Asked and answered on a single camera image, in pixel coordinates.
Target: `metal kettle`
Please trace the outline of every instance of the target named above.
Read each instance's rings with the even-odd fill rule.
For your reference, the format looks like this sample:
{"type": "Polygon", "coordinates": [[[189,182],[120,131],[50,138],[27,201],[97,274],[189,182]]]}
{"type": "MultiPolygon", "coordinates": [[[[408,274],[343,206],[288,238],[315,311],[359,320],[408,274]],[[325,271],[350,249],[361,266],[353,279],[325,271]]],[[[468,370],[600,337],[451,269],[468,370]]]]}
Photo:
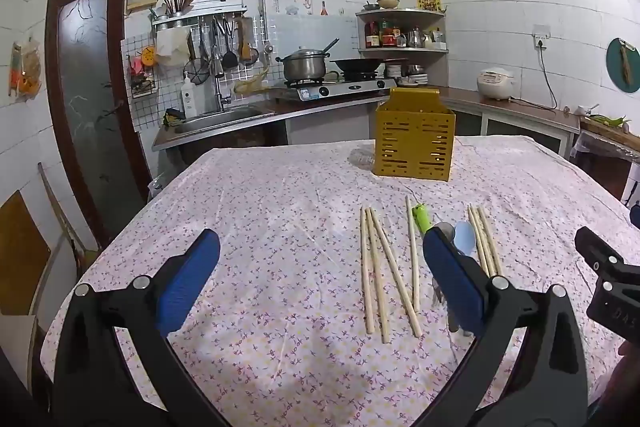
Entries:
{"type": "Polygon", "coordinates": [[[427,35],[425,35],[418,26],[406,34],[407,46],[410,48],[423,48],[426,39],[427,35]]]}

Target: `green handle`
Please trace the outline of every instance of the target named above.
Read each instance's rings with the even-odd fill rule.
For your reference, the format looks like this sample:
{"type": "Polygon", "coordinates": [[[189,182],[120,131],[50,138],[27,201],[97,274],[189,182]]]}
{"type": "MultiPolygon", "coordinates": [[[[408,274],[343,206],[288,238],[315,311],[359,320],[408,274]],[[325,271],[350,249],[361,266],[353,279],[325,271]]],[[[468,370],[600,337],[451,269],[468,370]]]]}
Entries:
{"type": "Polygon", "coordinates": [[[423,204],[419,204],[418,206],[414,206],[412,208],[411,213],[414,214],[415,224],[418,225],[418,230],[420,230],[420,235],[424,235],[427,233],[433,225],[431,224],[431,217],[429,217],[429,211],[427,207],[423,204]]]}

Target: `wooden stick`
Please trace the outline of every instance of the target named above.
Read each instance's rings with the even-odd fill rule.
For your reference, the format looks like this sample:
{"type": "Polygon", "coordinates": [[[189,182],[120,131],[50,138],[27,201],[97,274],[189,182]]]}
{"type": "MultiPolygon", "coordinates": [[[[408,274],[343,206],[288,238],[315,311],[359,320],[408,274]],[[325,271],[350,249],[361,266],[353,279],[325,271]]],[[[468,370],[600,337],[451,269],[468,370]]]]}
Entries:
{"type": "Polygon", "coordinates": [[[371,211],[373,224],[376,226],[376,230],[378,230],[378,236],[380,237],[380,241],[382,242],[382,249],[385,251],[386,258],[389,261],[389,266],[391,266],[391,271],[394,273],[394,278],[396,279],[396,285],[398,286],[398,291],[400,292],[400,298],[402,299],[402,304],[404,304],[406,312],[409,315],[409,322],[411,322],[411,328],[412,330],[414,330],[414,335],[420,338],[422,336],[420,323],[418,322],[418,317],[415,314],[414,307],[411,304],[409,293],[407,293],[406,288],[404,286],[404,282],[402,281],[402,276],[400,275],[400,270],[398,269],[398,263],[396,263],[396,258],[394,256],[393,251],[391,250],[391,246],[389,245],[389,242],[386,240],[385,231],[382,229],[382,226],[380,225],[378,216],[376,216],[376,211],[373,210],[372,208],[370,208],[369,210],[371,211]]]}
{"type": "Polygon", "coordinates": [[[484,228],[481,225],[480,216],[478,215],[478,210],[471,206],[471,213],[474,216],[474,220],[476,222],[476,226],[478,227],[478,233],[480,235],[480,244],[482,245],[482,252],[484,253],[484,260],[486,261],[486,268],[488,270],[489,277],[493,277],[497,275],[495,266],[494,266],[494,257],[491,255],[491,250],[489,249],[489,244],[487,243],[486,236],[484,235],[484,228]]]}
{"type": "Polygon", "coordinates": [[[367,217],[364,206],[360,208],[360,254],[362,261],[362,293],[364,295],[364,314],[367,333],[375,331],[373,325],[373,306],[371,305],[371,286],[369,284],[369,248],[367,245],[367,217]]]}
{"type": "Polygon", "coordinates": [[[418,251],[415,248],[414,215],[411,212],[411,199],[404,198],[406,204],[406,219],[409,222],[409,248],[411,251],[411,273],[414,290],[414,311],[420,311],[420,267],[418,266],[418,251]]]}
{"type": "Polygon", "coordinates": [[[502,263],[500,263],[500,257],[498,256],[498,249],[495,246],[494,234],[492,233],[491,226],[489,225],[489,221],[486,219],[486,214],[484,213],[484,208],[482,208],[482,206],[478,206],[478,213],[480,214],[480,219],[482,220],[482,225],[486,232],[486,237],[489,239],[489,247],[491,247],[491,255],[494,258],[495,270],[498,275],[504,275],[502,263]]]}
{"type": "Polygon", "coordinates": [[[478,250],[478,259],[480,261],[480,266],[484,270],[484,273],[487,274],[487,277],[491,277],[489,275],[489,268],[486,264],[486,257],[484,254],[484,250],[482,249],[482,240],[480,237],[480,230],[478,229],[478,224],[476,223],[476,218],[474,217],[473,210],[471,205],[468,205],[466,208],[466,213],[469,215],[469,222],[474,229],[474,233],[476,234],[476,250],[478,250]]]}
{"type": "Polygon", "coordinates": [[[385,290],[382,283],[382,272],[380,271],[380,259],[378,256],[378,245],[376,244],[376,232],[373,229],[371,219],[371,209],[365,210],[367,216],[367,229],[369,230],[369,242],[371,243],[371,260],[373,264],[373,275],[376,280],[376,297],[378,298],[378,311],[380,312],[380,329],[382,330],[382,343],[389,343],[389,318],[386,314],[385,290]]]}

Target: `metal screw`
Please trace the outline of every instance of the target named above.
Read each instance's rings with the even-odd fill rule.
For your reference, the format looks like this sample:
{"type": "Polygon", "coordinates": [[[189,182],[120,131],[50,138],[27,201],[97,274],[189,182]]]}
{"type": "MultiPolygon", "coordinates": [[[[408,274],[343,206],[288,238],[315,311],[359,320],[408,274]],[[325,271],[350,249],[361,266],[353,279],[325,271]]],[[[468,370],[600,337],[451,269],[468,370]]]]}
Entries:
{"type": "Polygon", "coordinates": [[[76,286],[75,293],[78,297],[84,297],[85,295],[87,295],[87,293],[89,293],[89,285],[84,283],[79,284],[78,286],[76,286]]]}
{"type": "Polygon", "coordinates": [[[554,284],[551,288],[551,291],[554,293],[556,297],[564,297],[566,295],[566,290],[564,286],[560,284],[554,284]]]}
{"type": "Polygon", "coordinates": [[[498,290],[506,290],[509,287],[509,281],[499,275],[491,279],[491,284],[498,288],[498,290]]]}
{"type": "Polygon", "coordinates": [[[133,288],[136,290],[143,290],[151,284],[151,279],[146,275],[141,275],[133,279],[133,288]]]}

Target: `gas stove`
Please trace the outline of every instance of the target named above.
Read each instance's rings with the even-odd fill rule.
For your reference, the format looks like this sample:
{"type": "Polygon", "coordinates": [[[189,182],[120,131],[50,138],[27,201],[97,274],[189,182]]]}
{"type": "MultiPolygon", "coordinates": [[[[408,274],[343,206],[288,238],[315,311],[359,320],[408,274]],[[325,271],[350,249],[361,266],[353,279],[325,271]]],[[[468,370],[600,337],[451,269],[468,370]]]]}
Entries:
{"type": "Polygon", "coordinates": [[[286,87],[284,85],[271,88],[275,91],[276,98],[287,100],[320,100],[331,98],[332,96],[343,96],[346,94],[359,94],[364,92],[379,91],[396,87],[396,81],[392,78],[373,78],[371,80],[361,80],[359,82],[336,82],[323,84],[302,84],[298,87],[286,87]]]}

